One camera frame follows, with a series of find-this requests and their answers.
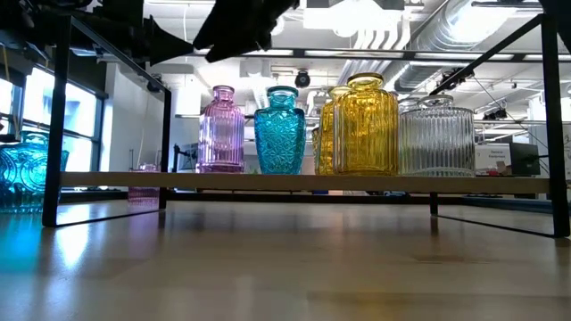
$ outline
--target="security camera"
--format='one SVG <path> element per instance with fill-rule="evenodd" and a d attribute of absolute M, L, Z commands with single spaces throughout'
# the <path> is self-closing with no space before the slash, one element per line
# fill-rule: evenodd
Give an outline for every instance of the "security camera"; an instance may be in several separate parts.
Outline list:
<path fill-rule="evenodd" d="M 307 70 L 297 71 L 297 76 L 295 77 L 295 86 L 298 88 L 305 88 L 310 85 L 311 78 L 307 73 Z"/>

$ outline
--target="teal glass vase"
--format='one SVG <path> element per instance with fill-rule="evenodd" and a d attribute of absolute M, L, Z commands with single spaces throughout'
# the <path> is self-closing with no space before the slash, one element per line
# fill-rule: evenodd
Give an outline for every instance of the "teal glass vase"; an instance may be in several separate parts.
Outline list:
<path fill-rule="evenodd" d="M 0 145 L 0 212 L 41 213 L 49 135 L 21 132 L 21 143 Z M 70 154 L 62 152 L 64 171 Z"/>
<path fill-rule="evenodd" d="M 305 151 L 305 113 L 295 108 L 298 91 L 268 89 L 269 107 L 254 113 L 256 150 L 262 174 L 299 174 Z"/>

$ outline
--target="ceiling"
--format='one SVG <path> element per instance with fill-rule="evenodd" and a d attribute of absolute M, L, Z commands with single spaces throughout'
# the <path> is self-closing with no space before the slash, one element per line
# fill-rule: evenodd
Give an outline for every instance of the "ceiling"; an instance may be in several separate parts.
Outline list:
<path fill-rule="evenodd" d="M 424 0 L 424 9 L 411 14 L 411 28 L 416 28 L 422 20 L 437 8 L 443 0 Z M 157 23 L 169 33 L 185 38 L 192 42 L 199 28 L 202 26 L 212 5 L 207 1 L 202 4 L 145 4 L 145 16 L 152 15 Z M 517 12 L 509 18 L 501 28 L 488 37 L 484 42 L 474 48 L 474 51 L 486 51 L 500 42 L 507 35 L 529 21 L 536 12 Z M 305 29 L 303 27 L 302 10 L 288 12 L 283 32 L 272 38 L 275 48 L 351 48 L 356 36 L 339 37 L 330 29 Z M 541 31 L 535 29 L 509 46 L 509 52 L 541 52 Z M 559 42 L 561 53 L 567 53 L 566 48 Z M 244 105 L 247 100 L 253 100 L 252 90 L 244 78 L 240 78 L 240 61 L 245 59 L 257 60 L 259 58 L 232 58 L 222 62 L 208 63 L 203 57 L 182 57 L 165 63 L 191 64 L 205 82 L 207 87 L 225 84 L 236 89 L 236 102 Z M 339 59 L 281 59 L 268 58 L 273 76 L 278 75 L 280 84 L 293 84 L 294 75 L 298 69 L 309 70 L 311 88 L 301 91 L 300 101 L 305 102 L 309 91 L 315 86 L 334 86 L 342 73 L 345 60 Z M 560 65 L 561 78 L 571 79 L 571 64 Z M 526 98 L 537 95 L 537 83 L 542 82 L 542 65 L 540 63 L 485 63 L 475 70 L 476 79 L 484 86 L 487 93 L 474 79 L 460 86 L 456 91 L 450 92 L 456 104 L 462 107 L 477 109 L 492 103 L 494 99 L 518 93 L 521 99 L 510 102 L 508 111 L 518 117 L 526 115 Z M 436 81 L 429 81 L 420 88 L 417 95 L 423 95 L 436 85 Z M 204 97 L 202 104 L 209 102 Z"/>

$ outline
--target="exposed duct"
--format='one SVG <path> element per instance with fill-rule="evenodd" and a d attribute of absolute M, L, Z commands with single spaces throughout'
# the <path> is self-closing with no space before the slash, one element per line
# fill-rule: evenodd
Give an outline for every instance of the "exposed duct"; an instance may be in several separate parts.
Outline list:
<path fill-rule="evenodd" d="M 414 51 L 469 51 L 495 33 L 515 11 L 512 8 L 473 7 L 474 0 L 450 0 L 412 39 Z M 387 90 L 412 92 L 441 67 L 393 62 L 383 71 Z"/>

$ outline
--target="black metal frame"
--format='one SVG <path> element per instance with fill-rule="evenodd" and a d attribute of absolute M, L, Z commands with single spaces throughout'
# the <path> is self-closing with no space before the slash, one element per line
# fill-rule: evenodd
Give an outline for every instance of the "black metal frame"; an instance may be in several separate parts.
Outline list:
<path fill-rule="evenodd" d="M 119 60 L 128 65 L 139 76 L 151 82 L 155 87 L 160 88 L 164 93 L 164 111 L 162 121 L 162 154 L 161 154 L 161 172 L 168 172 L 169 166 L 169 140 L 170 140 L 170 102 L 171 92 L 162 83 L 157 81 L 153 76 L 133 62 L 122 51 L 108 42 L 103 37 L 94 32 L 88 25 L 77 20 L 72 16 L 61 17 L 56 26 L 57 46 L 55 51 L 54 64 L 54 94 L 52 100 L 52 117 L 50 122 L 50 139 L 47 150 L 47 167 L 46 167 L 46 193 L 44 198 L 44 211 L 42 214 L 42 224 L 49 227 L 67 226 L 78 223 L 97 222 L 106 219 L 123 218 L 136 214 L 124 214 L 108 218 L 89 219 L 82 222 L 58 225 L 57 224 L 57 207 L 61 188 L 60 166 L 62 163 L 62 140 L 63 140 L 63 117 L 65 110 L 65 85 L 68 83 L 68 71 L 70 62 L 70 39 L 72 31 L 79 31 L 89 37 L 95 43 L 100 45 L 108 53 L 115 55 Z M 166 188 L 161 188 L 159 196 L 159 210 L 164 210 L 167 203 Z"/>
<path fill-rule="evenodd" d="M 437 214 L 437 209 L 433 210 L 431 203 L 431 213 L 438 218 L 449 218 L 466 223 L 473 223 L 482 226 L 497 227 L 510 231 L 527 233 L 531 235 L 541 235 L 548 237 L 568 237 L 570 235 L 568 203 L 567 203 L 567 182 L 565 179 L 565 158 L 563 149 L 563 124 L 561 120 L 561 93 L 559 86 L 559 50 L 557 38 L 557 23 L 553 17 L 542 13 L 531 19 L 521 28 L 499 42 L 496 46 L 483 54 L 481 57 L 471 62 L 466 68 L 456 72 L 452 77 L 438 86 L 431 95 L 441 93 L 452 82 L 469 75 L 476 67 L 486 62 L 488 59 L 520 39 L 527 32 L 541 26 L 542 28 L 542 64 L 543 83 L 545 89 L 545 110 L 547 114 L 547 145 L 549 150 L 550 165 L 550 197 L 553 216 L 553 234 L 545 234 L 529 231 L 510 226 L 498 226 L 484 222 L 473 221 L 464 218 L 454 218 Z M 437 206 L 437 195 L 432 195 L 434 207 Z"/>

